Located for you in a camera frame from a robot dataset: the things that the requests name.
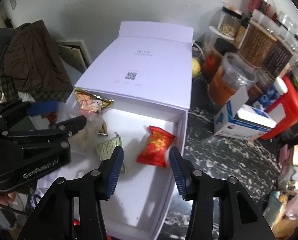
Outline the clear bag of nuts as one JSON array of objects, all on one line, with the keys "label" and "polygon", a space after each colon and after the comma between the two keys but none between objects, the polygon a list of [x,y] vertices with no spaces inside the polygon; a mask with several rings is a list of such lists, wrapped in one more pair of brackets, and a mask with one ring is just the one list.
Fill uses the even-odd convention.
[{"label": "clear bag of nuts", "polygon": [[94,149],[98,142],[98,137],[108,135],[107,124],[102,116],[86,116],[86,126],[78,131],[76,135],[69,138],[70,148],[72,152],[82,155],[88,155]]}]

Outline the orange labelled plastic jar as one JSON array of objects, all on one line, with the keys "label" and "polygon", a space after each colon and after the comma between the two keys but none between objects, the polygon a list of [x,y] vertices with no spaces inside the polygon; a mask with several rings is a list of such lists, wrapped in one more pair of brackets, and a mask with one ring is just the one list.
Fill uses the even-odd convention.
[{"label": "orange labelled plastic jar", "polygon": [[209,87],[208,96],[214,105],[223,107],[241,86],[249,91],[257,82],[257,70],[237,53],[224,55]]}]

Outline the wall switch plate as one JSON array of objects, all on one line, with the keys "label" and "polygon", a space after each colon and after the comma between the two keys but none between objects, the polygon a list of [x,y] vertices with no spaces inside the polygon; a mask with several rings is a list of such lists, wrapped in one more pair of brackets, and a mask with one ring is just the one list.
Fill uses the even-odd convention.
[{"label": "wall switch plate", "polygon": [[16,0],[9,0],[9,3],[10,3],[10,6],[11,6],[12,11],[14,11],[14,9],[17,6]]}]

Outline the red gold candy packet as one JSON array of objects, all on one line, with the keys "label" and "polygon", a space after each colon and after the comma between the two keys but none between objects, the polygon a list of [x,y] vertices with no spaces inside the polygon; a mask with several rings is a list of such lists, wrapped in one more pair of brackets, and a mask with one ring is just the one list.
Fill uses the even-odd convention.
[{"label": "red gold candy packet", "polygon": [[138,155],[136,162],[167,168],[166,152],[175,139],[175,135],[162,128],[149,126],[150,137],[144,150]]}]

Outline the brown labelled clear jar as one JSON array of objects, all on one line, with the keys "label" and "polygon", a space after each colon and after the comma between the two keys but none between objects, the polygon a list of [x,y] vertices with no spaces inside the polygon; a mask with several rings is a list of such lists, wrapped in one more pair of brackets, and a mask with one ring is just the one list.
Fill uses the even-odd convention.
[{"label": "brown labelled clear jar", "polygon": [[276,22],[254,9],[237,54],[253,68],[261,68],[277,40],[278,31]]}]

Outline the white open gift box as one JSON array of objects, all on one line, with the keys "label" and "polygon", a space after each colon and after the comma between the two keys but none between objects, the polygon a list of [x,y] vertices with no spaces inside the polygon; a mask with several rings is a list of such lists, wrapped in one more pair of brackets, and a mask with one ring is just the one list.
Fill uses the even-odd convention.
[{"label": "white open gift box", "polygon": [[137,163],[149,126],[185,144],[192,87],[193,28],[158,22],[122,22],[118,37],[95,59],[76,87],[114,104],[102,112],[109,138],[118,135],[125,172],[102,202],[107,233],[119,239],[156,239],[167,215],[174,179],[170,168]]}]

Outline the leaning framed picture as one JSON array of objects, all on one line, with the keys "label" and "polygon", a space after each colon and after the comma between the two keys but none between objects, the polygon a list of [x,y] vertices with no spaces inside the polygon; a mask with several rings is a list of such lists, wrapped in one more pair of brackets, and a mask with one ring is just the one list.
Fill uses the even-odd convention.
[{"label": "leaning framed picture", "polygon": [[56,43],[59,47],[61,59],[77,71],[84,73],[92,63],[83,40],[60,40]]}]

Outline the jar of peanuts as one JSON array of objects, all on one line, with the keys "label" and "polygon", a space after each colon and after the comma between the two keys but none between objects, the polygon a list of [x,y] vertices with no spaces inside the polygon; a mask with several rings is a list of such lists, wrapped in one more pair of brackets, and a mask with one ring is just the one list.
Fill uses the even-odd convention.
[{"label": "jar of peanuts", "polygon": [[223,5],[217,26],[218,31],[225,36],[235,38],[237,31],[240,28],[242,16],[243,13],[241,11],[234,7]]}]

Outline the gold orange snack packet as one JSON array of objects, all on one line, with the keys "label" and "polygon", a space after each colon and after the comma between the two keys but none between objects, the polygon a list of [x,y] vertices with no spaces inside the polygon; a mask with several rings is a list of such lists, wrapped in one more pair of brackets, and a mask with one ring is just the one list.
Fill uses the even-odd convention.
[{"label": "gold orange snack packet", "polygon": [[107,136],[107,124],[101,114],[114,105],[114,99],[107,99],[81,88],[76,88],[74,95],[79,112],[87,118],[87,124],[96,128],[99,135]]}]

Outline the red plastic canister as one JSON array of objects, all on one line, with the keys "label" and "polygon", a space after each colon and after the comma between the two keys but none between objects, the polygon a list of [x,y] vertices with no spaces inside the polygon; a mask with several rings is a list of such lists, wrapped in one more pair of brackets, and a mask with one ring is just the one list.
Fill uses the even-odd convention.
[{"label": "red plastic canister", "polygon": [[264,140],[271,139],[298,123],[298,92],[287,76],[282,80],[285,82],[288,92],[281,95],[266,110],[266,113],[276,122],[276,126],[260,137]]}]

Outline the jar with red contents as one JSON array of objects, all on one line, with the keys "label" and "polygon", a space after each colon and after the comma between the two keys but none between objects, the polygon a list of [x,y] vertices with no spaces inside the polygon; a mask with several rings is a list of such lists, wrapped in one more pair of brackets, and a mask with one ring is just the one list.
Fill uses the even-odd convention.
[{"label": "jar with red contents", "polygon": [[273,0],[249,0],[248,12],[253,13],[254,9],[262,12],[266,16],[270,14]]}]

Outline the white blue mask box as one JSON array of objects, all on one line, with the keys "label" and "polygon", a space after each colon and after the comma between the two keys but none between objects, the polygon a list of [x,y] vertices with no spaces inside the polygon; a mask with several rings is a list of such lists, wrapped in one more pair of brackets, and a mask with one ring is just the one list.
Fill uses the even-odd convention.
[{"label": "white blue mask box", "polygon": [[254,141],[276,127],[264,111],[246,104],[248,92],[241,86],[214,116],[213,134],[239,140]]}]

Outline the dark labelled clear jar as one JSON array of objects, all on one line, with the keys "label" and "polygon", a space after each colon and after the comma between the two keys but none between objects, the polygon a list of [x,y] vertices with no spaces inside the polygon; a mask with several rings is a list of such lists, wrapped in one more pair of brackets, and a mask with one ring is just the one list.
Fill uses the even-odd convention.
[{"label": "dark labelled clear jar", "polygon": [[292,34],[281,34],[265,58],[262,68],[273,79],[283,77],[296,59],[298,59],[298,41]]}]

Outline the brown plaid clothing pile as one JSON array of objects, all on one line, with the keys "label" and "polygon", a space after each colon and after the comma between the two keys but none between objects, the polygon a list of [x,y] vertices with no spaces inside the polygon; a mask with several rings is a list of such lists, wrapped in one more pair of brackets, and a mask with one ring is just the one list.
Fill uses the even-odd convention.
[{"label": "brown plaid clothing pile", "polygon": [[73,91],[58,45],[42,20],[25,23],[15,33],[4,55],[0,82],[7,102],[29,94],[35,102],[64,102]]}]

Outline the green packet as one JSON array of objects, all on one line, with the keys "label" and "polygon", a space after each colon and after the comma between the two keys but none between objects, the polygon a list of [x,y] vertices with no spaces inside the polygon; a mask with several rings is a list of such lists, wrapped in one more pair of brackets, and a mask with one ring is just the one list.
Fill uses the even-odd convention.
[{"label": "green packet", "polygon": [[118,133],[112,139],[95,144],[95,151],[100,161],[110,159],[116,146],[122,147],[122,141]]}]

